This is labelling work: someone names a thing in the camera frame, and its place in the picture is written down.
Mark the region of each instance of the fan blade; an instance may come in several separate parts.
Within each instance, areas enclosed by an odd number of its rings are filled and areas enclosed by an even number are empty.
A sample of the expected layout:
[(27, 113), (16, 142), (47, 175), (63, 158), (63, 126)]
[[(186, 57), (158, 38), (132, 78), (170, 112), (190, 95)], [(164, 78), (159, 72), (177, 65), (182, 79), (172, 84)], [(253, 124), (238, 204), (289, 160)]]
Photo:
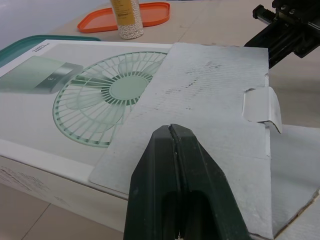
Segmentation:
[(114, 81), (114, 79), (104, 76), (101, 73), (97, 73), (94, 75), (88, 74), (88, 76), (79, 75), (71, 81), (70, 85), (99, 89), (105, 87), (107, 84), (113, 83)]
[(108, 111), (97, 116), (94, 123), (88, 128), (91, 133), (103, 133), (111, 129), (123, 117), (125, 105), (112, 105)]
[(101, 92), (79, 95), (72, 99), (67, 100), (66, 107), (68, 109), (84, 109), (94, 105), (97, 105), (105, 100), (105, 97)]
[(148, 67), (146, 67), (142, 72), (153, 76), (157, 72), (157, 70), (160, 67), (160, 65), (162, 64), (162, 62), (163, 62), (163, 60), (154, 62), (151, 65), (149, 65)]
[(132, 57), (130, 57), (131, 60), (129, 60), (129, 57), (127, 59), (123, 59), (118, 66), (119, 74), (123, 77), (128, 76), (129, 73), (131, 73), (134, 69), (134, 64), (136, 63), (133, 61)]

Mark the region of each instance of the fan center hub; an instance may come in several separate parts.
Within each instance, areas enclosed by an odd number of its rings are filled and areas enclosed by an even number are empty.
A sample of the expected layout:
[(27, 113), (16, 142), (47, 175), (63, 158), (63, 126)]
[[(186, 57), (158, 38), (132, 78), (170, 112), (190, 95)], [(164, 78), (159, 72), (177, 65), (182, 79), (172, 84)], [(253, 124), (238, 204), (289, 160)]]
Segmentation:
[(147, 85), (148, 81), (141, 76), (125, 76), (110, 86), (109, 93), (118, 100), (131, 100), (140, 97)]

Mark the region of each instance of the fan product box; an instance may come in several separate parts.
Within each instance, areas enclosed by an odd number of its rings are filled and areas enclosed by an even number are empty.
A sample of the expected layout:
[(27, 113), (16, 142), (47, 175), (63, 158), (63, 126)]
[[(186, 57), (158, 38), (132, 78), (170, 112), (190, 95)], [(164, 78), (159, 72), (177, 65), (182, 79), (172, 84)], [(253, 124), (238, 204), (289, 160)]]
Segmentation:
[(1, 67), (0, 183), (123, 231), (127, 201), (89, 175), (170, 48), (45, 40)]
[(0, 68), (0, 113), (0, 183), (119, 231), (152, 131), (189, 127), (273, 237), (266, 49), (46, 40)]

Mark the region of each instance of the teal tray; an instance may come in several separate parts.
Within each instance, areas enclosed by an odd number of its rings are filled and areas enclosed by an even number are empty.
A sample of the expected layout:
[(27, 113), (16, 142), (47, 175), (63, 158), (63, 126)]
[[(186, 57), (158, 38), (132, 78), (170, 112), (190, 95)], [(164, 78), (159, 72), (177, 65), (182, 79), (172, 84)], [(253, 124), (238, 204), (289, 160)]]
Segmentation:
[(35, 35), (23, 38), (0, 50), (0, 68), (20, 55), (37, 46), (44, 40), (101, 41), (89, 36)]

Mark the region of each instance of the green fan graphic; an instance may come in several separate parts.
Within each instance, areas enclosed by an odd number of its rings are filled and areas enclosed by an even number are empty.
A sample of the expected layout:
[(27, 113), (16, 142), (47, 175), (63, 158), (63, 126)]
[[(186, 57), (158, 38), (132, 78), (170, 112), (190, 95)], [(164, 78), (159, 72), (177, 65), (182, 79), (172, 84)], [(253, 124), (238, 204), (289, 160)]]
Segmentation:
[(53, 104), (56, 126), (78, 143), (107, 148), (166, 55), (132, 52), (86, 68), (58, 93)]

